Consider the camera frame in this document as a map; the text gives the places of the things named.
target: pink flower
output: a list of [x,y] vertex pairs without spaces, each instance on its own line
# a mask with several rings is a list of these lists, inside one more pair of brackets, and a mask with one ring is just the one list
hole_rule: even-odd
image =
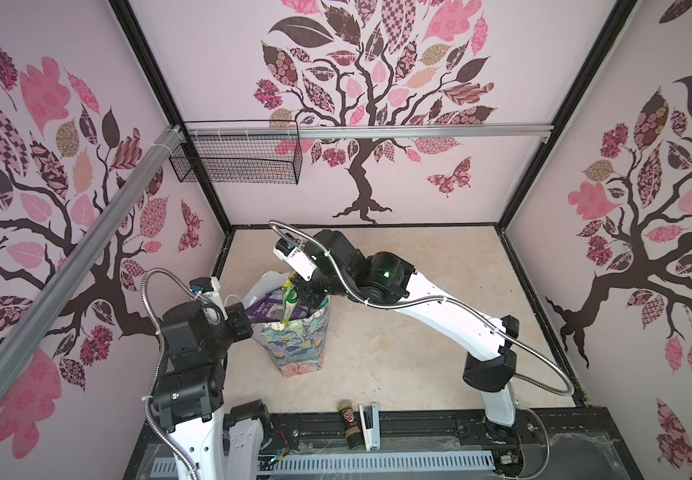
[[583,182],[580,191],[570,192],[567,195],[567,202],[570,205],[578,205],[576,214],[582,215],[583,220],[600,218],[618,206],[607,200],[605,187],[602,184],[591,185],[589,182]]
[[319,13],[317,0],[282,0],[282,5],[292,8],[297,13],[309,15]]

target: butterfly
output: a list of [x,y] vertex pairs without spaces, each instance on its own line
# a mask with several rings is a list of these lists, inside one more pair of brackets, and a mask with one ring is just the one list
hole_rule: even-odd
[[431,182],[432,185],[438,185],[439,191],[447,195],[449,198],[449,193],[455,190],[456,185],[458,187],[471,187],[469,185],[469,180],[471,180],[471,175],[466,172],[471,168],[471,157],[463,159],[462,162],[458,164],[452,175],[432,175],[426,180]]
[[196,248],[200,245],[197,230],[203,221],[199,219],[197,214],[191,213],[191,208],[183,200],[181,200],[181,212],[183,212],[183,220],[186,220],[186,231],[181,235],[181,241],[178,242],[178,252],[186,250],[189,246]]

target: tree branch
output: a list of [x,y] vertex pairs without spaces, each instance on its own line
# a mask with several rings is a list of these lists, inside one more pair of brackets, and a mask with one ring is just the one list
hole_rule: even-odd
[[[2,239],[0,240],[0,250],[4,248],[3,244],[7,240],[9,239],[6,236],[2,237]],[[16,272],[10,272],[9,270],[5,270],[4,268],[2,268],[2,266],[0,265],[0,276],[5,280],[14,280],[16,278],[21,278],[24,279],[26,282],[31,283],[33,286],[40,290],[44,289],[44,282],[42,282],[40,279],[36,278],[29,272],[26,272],[24,269],[20,269]]]

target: tree mural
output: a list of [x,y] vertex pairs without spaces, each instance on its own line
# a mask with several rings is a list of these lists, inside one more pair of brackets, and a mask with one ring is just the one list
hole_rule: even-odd
[[[668,323],[666,360],[674,370],[682,366],[687,340],[674,315],[684,308],[692,328],[692,76],[676,83],[687,87],[689,117],[670,112],[659,89],[632,132],[617,124],[602,135],[604,158],[584,171],[593,183],[584,181],[568,195],[576,213],[590,220],[578,236],[588,241],[586,256],[596,272],[580,310],[546,300],[565,321],[560,329],[565,348],[572,336],[587,367],[585,330],[612,289],[633,290],[627,307],[642,309],[643,328],[660,319]],[[668,185],[664,179],[674,181]],[[687,360],[692,370],[692,344]]]
[[[28,65],[18,74],[1,47],[0,58],[9,65],[0,87],[12,91],[17,100],[14,87],[19,80],[22,101],[33,120],[31,127],[18,129],[0,109],[1,345],[2,332],[20,321],[32,303],[24,297],[28,293],[9,292],[35,292],[47,285],[124,184],[125,173],[138,164],[142,149],[138,129],[122,139],[111,108],[101,115],[98,99],[82,79],[65,71],[64,82],[71,88],[61,83],[62,69],[54,59],[43,57],[41,70]],[[55,120],[62,123],[54,138],[46,138],[45,126]],[[38,348],[29,368],[0,402],[0,441],[14,435],[16,458],[35,447],[35,422],[53,414],[61,378],[84,389],[85,369],[108,358],[114,338],[153,335],[148,318],[128,312],[122,289],[137,291],[136,278],[144,269],[136,259],[162,247],[154,239],[167,213],[168,197],[157,197],[162,180],[159,169],[91,267],[91,284],[66,303],[47,332],[61,339],[55,351]],[[185,232],[178,250],[185,250],[198,245],[201,220],[182,201],[181,209]]]
[[[469,21],[480,10],[481,0],[469,0],[466,5],[463,0],[419,0],[428,4],[426,14],[436,8],[425,31],[416,28],[416,0],[383,0],[380,6],[378,0],[282,2],[302,16],[284,18],[269,32],[285,34],[295,48],[285,50],[262,42],[264,62],[281,86],[280,90],[274,81],[262,79],[255,91],[255,99],[274,110],[272,127],[286,127],[290,120],[341,127],[479,124],[495,110],[467,106],[495,87],[472,84],[487,61],[476,58],[487,39],[484,16],[473,26]],[[464,62],[467,57],[473,58]],[[293,108],[282,108],[286,100]],[[334,216],[359,212],[362,220],[372,223],[376,221],[368,215],[370,211],[391,209],[373,199],[366,162],[371,158],[395,161],[398,150],[420,162],[420,154],[439,154],[456,145],[460,143],[454,138],[418,138],[414,148],[394,138],[301,141],[303,152],[311,151],[313,164],[322,159],[335,168],[349,162],[347,171],[358,197]],[[456,186],[468,185],[469,166],[466,159],[453,175],[427,179],[449,194]]]

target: wallpaper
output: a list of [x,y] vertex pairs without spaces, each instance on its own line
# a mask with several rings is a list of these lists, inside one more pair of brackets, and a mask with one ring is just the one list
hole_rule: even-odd
[[[164,2],[136,2],[136,13],[187,120],[267,118],[282,128],[293,120],[328,127],[548,123],[613,2],[506,3],[256,0],[236,5],[229,18],[206,2],[188,2],[179,12]],[[533,12],[539,20],[531,22]],[[173,24],[198,25],[197,15],[216,18],[218,29],[189,28],[177,48],[168,42],[172,29],[181,29]],[[543,22],[565,15],[574,18],[565,35]],[[233,24],[243,18],[238,32]],[[527,42],[546,44],[542,62]],[[203,87],[208,78],[215,81]],[[310,224],[495,221],[537,141],[303,140],[297,186],[216,189],[236,224],[271,217]],[[294,147],[283,140],[275,151]],[[264,204],[269,193],[286,202]],[[283,208],[289,204],[302,207]]]
[[692,480],[692,2],[641,6],[509,235],[642,474]]
[[[82,15],[86,36],[55,26],[64,8]],[[0,345],[166,128],[103,2],[3,11]],[[24,18],[48,25],[44,38]],[[104,82],[110,70],[117,78]],[[62,475],[82,467],[82,449],[104,459],[86,475],[121,476],[158,352],[140,278],[153,266],[186,280],[208,274],[221,241],[201,192],[165,163],[1,399],[0,478]],[[152,296],[161,312],[186,300],[161,283]]]

